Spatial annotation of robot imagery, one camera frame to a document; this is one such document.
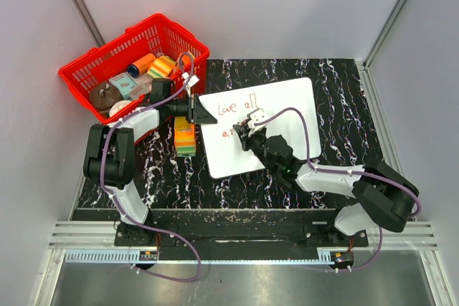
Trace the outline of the red capped whiteboard marker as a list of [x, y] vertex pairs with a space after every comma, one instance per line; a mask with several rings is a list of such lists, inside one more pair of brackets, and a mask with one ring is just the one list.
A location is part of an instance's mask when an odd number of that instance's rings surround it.
[[240, 125], [241, 122], [239, 123], [236, 123], [232, 126], [232, 129], [233, 131], [235, 131], [237, 134], [240, 134], [240, 133], [248, 133], [250, 131], [250, 128], [247, 128], [247, 127], [242, 127]]

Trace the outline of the white whiteboard black frame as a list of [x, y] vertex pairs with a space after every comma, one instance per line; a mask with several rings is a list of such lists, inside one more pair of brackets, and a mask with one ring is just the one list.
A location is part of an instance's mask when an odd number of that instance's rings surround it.
[[217, 119], [213, 125], [202, 125], [209, 174], [213, 179], [257, 171], [263, 165], [250, 151], [244, 152], [232, 126], [243, 121], [252, 111], [261, 108], [270, 118], [287, 107], [299, 110], [308, 129], [305, 141], [301, 119], [293, 111], [282, 114], [267, 125], [267, 136], [282, 135], [299, 159], [321, 155], [315, 97], [312, 81], [301, 77], [281, 82], [244, 87], [199, 96], [204, 108]]

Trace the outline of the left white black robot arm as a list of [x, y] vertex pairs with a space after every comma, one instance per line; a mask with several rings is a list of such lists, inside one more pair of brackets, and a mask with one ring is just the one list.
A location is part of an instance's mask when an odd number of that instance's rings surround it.
[[193, 125], [216, 124], [198, 95], [178, 98], [173, 82], [154, 79], [146, 103], [110, 125], [95, 124], [89, 130], [83, 175], [99, 185], [115, 204], [121, 221], [133, 225], [130, 236], [140, 245], [156, 235], [149, 210], [133, 181], [136, 170], [135, 143], [169, 118], [184, 117]]

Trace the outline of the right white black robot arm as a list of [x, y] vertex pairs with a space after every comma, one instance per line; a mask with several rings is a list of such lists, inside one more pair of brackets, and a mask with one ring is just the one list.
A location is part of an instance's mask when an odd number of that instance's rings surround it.
[[252, 152], [269, 174], [285, 188], [325, 191], [355, 199], [326, 228], [330, 243], [341, 246], [359, 231], [380, 227], [400, 233], [419, 206], [419, 191], [384, 161], [373, 158], [360, 166], [322, 166], [294, 156], [281, 135], [268, 136], [264, 125], [253, 120], [235, 124], [233, 130], [243, 151]]

